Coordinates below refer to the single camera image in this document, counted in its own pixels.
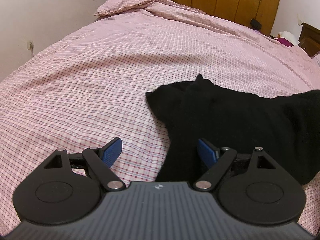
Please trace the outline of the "black garment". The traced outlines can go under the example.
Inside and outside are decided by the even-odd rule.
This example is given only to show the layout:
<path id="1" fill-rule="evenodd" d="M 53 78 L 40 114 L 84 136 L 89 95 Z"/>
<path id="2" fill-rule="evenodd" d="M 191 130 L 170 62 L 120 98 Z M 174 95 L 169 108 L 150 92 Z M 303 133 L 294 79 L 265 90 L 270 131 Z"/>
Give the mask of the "black garment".
<path id="1" fill-rule="evenodd" d="M 268 99 L 199 75 L 158 87 L 146 101 L 170 138 L 157 181 L 198 180 L 207 171 L 199 139 L 242 154 L 260 146 L 302 185 L 319 172 L 318 90 Z"/>

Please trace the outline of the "pink checked bed cover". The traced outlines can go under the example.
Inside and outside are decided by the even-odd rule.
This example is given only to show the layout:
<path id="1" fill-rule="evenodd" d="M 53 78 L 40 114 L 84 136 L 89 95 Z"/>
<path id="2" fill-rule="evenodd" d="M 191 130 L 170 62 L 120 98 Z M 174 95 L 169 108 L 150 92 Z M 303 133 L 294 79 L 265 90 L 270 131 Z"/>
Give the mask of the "pink checked bed cover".
<path id="1" fill-rule="evenodd" d="M 97 20 L 35 55 L 1 82 L 1 234 L 20 220 L 16 187 L 58 148 L 115 137 L 126 183 L 152 181 L 169 148 L 145 94 L 201 74 L 274 98 L 319 88 L 319 66 L 248 27 L 170 0 L 107 0 Z"/>

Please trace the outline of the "black bag by wardrobe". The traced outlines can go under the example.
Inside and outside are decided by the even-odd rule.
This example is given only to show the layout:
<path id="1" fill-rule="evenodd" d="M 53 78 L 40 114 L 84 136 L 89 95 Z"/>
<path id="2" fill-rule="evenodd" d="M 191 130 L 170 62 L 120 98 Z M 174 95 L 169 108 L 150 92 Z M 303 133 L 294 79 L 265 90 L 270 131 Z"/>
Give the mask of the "black bag by wardrobe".
<path id="1" fill-rule="evenodd" d="M 255 18 L 253 18 L 250 21 L 250 26 L 252 27 L 252 29 L 254 29 L 256 31 L 260 31 L 262 25 L 259 21 L 257 21 Z"/>

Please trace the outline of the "dark wooden headboard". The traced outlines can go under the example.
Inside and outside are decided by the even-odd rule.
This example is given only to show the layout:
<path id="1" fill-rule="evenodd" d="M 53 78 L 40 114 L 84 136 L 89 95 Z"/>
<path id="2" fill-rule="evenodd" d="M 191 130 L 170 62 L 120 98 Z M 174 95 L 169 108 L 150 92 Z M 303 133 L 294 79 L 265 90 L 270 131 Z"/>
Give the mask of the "dark wooden headboard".
<path id="1" fill-rule="evenodd" d="M 298 46 L 313 58 L 320 51 L 320 30 L 307 23 L 302 23 L 298 42 Z"/>

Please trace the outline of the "white wall socket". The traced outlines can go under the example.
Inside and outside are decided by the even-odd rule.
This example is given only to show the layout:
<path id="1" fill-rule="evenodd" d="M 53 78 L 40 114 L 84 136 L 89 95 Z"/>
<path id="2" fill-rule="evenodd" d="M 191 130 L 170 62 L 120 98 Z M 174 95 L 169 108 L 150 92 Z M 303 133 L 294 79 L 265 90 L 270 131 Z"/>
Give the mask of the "white wall socket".
<path id="1" fill-rule="evenodd" d="M 27 42 L 27 48 L 31 53 L 31 57 L 34 57 L 34 43 L 33 43 L 33 41 Z"/>

